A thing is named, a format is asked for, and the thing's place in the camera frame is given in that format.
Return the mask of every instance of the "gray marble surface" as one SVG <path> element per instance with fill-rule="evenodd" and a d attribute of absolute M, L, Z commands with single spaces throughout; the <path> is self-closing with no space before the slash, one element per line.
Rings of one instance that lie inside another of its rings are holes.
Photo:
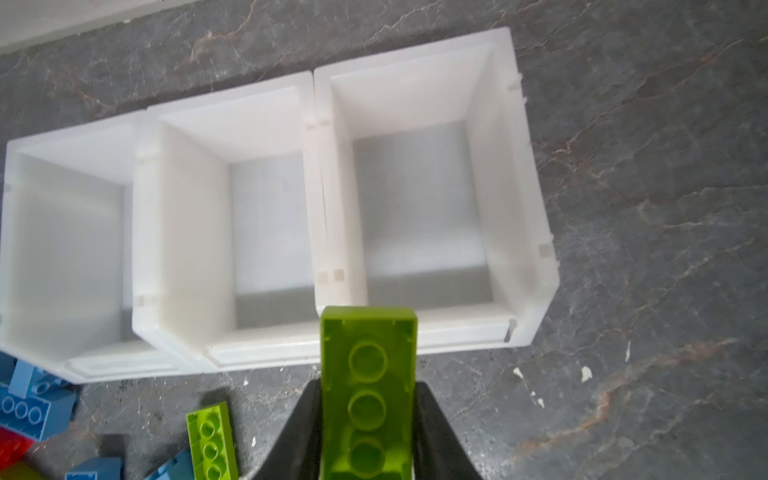
<path fill-rule="evenodd" d="M 500 25 L 562 285 L 530 347 L 423 356 L 418 377 L 488 479 L 765 478 L 762 0 L 203 0 L 0 56 L 0 153 L 13 137 Z M 124 452 L 138 480 L 185 443 L 186 412 L 228 399 L 248 476 L 315 375 L 85 386 L 69 431 L 31 461 L 61 478 Z"/>

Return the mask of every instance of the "lego brick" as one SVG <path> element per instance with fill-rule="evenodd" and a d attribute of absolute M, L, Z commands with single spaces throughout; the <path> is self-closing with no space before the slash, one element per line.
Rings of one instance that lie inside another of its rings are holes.
<path fill-rule="evenodd" d="M 67 429 L 76 398 L 69 390 L 51 389 L 20 399 L 0 382 L 0 426 L 41 442 Z"/>
<path fill-rule="evenodd" d="M 64 475 L 64 480 L 120 480 L 123 461 L 118 457 L 94 457 Z"/>
<path fill-rule="evenodd" d="M 320 323 L 323 478 L 411 478 L 411 309 L 329 306 Z"/>
<path fill-rule="evenodd" d="M 7 353 L 0 352 L 0 382 L 9 383 L 13 377 L 16 359 Z"/>
<path fill-rule="evenodd" d="M 21 460 L 33 443 L 18 433 L 0 429 L 0 470 Z"/>
<path fill-rule="evenodd" d="M 19 360 L 13 370 L 11 383 L 8 384 L 8 393 L 26 399 L 30 395 L 42 395 L 51 387 L 60 387 L 66 384 L 65 380 L 56 375 L 26 363 L 24 360 Z"/>
<path fill-rule="evenodd" d="M 44 480 L 32 467 L 24 462 L 0 470 L 0 480 Z"/>
<path fill-rule="evenodd" d="M 179 452 L 144 480 L 194 480 L 190 449 Z"/>
<path fill-rule="evenodd" d="M 230 412 L 222 402 L 187 414 L 195 480 L 237 480 Z"/>

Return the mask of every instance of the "light blue lego brick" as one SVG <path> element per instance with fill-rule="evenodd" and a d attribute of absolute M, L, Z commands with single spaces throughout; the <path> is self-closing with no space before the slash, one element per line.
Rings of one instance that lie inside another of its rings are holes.
<path fill-rule="evenodd" d="M 19 360 L 13 370 L 11 383 L 8 384 L 8 393 L 25 399 L 30 395 L 42 395 L 51 388 L 66 384 L 66 381 L 56 375 L 26 363 L 24 360 Z"/>
<path fill-rule="evenodd" d="M 0 426 L 41 442 L 67 429 L 76 398 L 74 392 L 53 389 L 20 399 L 0 382 Z"/>
<path fill-rule="evenodd" d="M 64 480 L 120 480 L 123 461 L 117 457 L 94 457 L 64 475 Z"/>
<path fill-rule="evenodd" d="M 144 480 L 194 480 L 190 449 L 179 452 Z"/>

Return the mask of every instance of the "green brick stud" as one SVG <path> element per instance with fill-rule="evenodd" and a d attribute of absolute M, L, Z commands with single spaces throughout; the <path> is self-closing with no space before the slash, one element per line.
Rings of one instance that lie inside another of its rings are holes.
<path fill-rule="evenodd" d="M 187 413 L 194 480 L 237 480 L 230 410 L 222 402 Z"/>
<path fill-rule="evenodd" d="M 410 480 L 417 322 L 404 308 L 323 311 L 324 480 Z"/>

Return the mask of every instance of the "white paint speck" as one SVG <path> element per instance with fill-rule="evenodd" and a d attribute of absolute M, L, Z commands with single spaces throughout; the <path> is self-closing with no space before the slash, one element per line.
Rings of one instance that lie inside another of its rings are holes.
<path fill-rule="evenodd" d="M 581 383 L 586 382 L 592 378 L 592 370 L 588 366 L 581 367 Z"/>

